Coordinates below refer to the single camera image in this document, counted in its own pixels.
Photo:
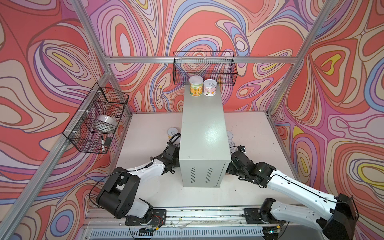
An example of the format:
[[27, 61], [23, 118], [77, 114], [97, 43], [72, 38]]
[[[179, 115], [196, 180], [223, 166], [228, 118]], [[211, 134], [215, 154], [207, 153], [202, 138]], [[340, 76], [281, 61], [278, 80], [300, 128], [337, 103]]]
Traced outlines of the pink labelled can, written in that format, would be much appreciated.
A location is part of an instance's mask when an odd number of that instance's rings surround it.
[[203, 94], [212, 97], [216, 94], [217, 82], [212, 79], [205, 80], [203, 83]]

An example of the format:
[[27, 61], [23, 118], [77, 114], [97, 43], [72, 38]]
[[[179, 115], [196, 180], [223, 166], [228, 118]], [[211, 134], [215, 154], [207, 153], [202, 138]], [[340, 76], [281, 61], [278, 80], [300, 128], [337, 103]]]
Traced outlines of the orange green labelled can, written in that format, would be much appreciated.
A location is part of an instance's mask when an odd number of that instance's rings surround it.
[[189, 78], [190, 95], [193, 97], [199, 97], [203, 94], [204, 79], [201, 76], [191, 76]]

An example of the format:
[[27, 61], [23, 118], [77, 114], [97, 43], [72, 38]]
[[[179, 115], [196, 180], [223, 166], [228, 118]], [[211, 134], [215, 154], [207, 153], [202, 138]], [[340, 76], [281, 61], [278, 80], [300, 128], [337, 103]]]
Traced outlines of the green circuit board right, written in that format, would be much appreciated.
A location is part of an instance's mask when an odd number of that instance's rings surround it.
[[282, 231], [282, 228], [278, 228], [278, 227], [265, 227], [263, 228], [263, 233], [265, 235], [273, 235], [273, 234], [279, 234], [280, 232]]

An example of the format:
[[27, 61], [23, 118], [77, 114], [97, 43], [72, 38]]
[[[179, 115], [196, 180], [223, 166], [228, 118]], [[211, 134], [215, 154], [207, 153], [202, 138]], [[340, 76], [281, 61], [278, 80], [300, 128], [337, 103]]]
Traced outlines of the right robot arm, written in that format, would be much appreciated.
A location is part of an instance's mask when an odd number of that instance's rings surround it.
[[266, 198], [255, 213], [252, 209], [245, 209], [249, 224], [255, 221], [268, 224], [292, 222], [318, 230], [329, 240], [353, 239], [359, 219], [353, 197], [321, 192], [288, 177], [270, 164], [255, 164], [242, 149], [232, 153], [231, 158], [228, 174], [261, 189], [280, 192], [300, 203], [295, 206]]

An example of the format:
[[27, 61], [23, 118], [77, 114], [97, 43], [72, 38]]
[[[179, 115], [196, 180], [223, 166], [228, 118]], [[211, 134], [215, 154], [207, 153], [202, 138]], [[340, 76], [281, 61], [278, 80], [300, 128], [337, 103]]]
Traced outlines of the silver tape roll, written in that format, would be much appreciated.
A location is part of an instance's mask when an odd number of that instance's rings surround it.
[[101, 132], [113, 132], [118, 126], [118, 122], [107, 115], [99, 115], [95, 121], [95, 127]]

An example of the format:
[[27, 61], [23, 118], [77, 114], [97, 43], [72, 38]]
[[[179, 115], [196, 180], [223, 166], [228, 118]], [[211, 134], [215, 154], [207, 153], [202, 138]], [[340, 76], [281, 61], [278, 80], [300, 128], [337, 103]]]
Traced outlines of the can right row back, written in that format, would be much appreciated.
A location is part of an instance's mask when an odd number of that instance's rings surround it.
[[232, 140], [232, 139], [233, 139], [233, 137], [234, 137], [234, 135], [233, 135], [233, 133], [232, 133], [232, 132], [230, 132], [230, 131], [227, 131], [227, 137], [228, 137], [228, 140]]

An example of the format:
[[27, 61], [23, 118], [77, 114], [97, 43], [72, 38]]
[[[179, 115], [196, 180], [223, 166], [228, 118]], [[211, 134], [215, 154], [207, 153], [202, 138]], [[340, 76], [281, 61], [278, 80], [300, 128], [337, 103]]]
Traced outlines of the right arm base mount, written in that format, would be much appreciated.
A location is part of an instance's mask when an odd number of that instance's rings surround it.
[[277, 220], [269, 211], [260, 208], [245, 208], [242, 217], [247, 224], [285, 225], [286, 221]]

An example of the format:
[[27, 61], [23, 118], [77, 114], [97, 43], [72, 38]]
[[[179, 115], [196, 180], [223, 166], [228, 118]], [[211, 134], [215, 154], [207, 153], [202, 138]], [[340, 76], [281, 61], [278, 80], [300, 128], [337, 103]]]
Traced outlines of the green circuit board left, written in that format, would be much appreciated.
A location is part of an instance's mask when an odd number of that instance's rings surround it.
[[141, 228], [139, 229], [140, 236], [152, 236], [159, 228]]

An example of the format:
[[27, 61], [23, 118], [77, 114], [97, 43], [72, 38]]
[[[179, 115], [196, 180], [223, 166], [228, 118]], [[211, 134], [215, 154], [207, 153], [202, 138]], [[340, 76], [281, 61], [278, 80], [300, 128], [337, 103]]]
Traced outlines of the green circuit board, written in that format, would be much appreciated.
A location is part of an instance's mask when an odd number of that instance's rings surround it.
[[278, 227], [265, 227], [263, 228], [263, 233], [265, 235], [273, 235], [273, 234], [279, 234], [280, 232], [282, 231], [282, 228], [278, 228]]
[[141, 228], [139, 229], [140, 236], [152, 236], [159, 228]]

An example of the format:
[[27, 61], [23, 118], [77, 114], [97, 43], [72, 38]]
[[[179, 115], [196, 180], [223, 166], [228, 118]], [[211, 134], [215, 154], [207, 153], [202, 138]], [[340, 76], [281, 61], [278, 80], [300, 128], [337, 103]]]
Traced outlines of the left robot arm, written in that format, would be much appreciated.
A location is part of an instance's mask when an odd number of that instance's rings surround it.
[[180, 133], [173, 135], [167, 142], [166, 148], [157, 156], [151, 157], [149, 163], [132, 169], [122, 167], [104, 177], [106, 180], [102, 189], [93, 202], [97, 208], [104, 209], [117, 219], [129, 218], [148, 224], [154, 216], [153, 206], [147, 201], [137, 198], [140, 184], [156, 177], [175, 173], [175, 168], [180, 166], [180, 146], [176, 141]]

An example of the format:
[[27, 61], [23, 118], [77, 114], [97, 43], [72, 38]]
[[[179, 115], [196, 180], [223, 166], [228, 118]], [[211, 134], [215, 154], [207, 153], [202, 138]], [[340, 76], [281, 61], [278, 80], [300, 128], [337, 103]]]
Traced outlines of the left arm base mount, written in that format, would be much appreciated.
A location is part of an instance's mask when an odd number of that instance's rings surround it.
[[143, 218], [136, 216], [127, 216], [126, 226], [162, 226], [166, 223], [167, 210], [166, 209], [154, 209], [146, 214]]

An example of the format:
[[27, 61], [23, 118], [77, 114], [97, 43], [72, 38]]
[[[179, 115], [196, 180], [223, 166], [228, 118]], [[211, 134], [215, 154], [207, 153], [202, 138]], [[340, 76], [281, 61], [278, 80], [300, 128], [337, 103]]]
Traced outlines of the grey metal cabinet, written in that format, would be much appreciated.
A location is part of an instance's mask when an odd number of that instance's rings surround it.
[[185, 188], [218, 188], [231, 162], [222, 99], [185, 87], [179, 162]]

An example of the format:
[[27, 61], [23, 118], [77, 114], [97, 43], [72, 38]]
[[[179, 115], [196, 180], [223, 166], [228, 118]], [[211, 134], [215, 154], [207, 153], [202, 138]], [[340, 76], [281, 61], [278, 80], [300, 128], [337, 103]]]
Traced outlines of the can left row back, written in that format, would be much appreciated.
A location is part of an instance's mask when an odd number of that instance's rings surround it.
[[167, 131], [169, 139], [171, 139], [174, 135], [176, 135], [178, 133], [179, 133], [179, 130], [177, 128], [175, 128], [175, 127], [171, 127]]

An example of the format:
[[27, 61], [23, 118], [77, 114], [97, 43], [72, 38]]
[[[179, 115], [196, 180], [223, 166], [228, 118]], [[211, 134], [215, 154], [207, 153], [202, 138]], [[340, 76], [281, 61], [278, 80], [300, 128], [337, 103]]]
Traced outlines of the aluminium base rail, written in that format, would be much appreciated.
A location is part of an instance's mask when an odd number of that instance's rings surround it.
[[92, 211], [78, 237], [80, 240], [323, 240], [311, 228], [289, 223], [277, 235], [265, 235], [267, 224], [247, 224], [240, 207], [167, 208], [166, 223], [152, 236], [140, 236], [143, 226], [126, 226], [126, 219], [107, 217], [105, 211]]

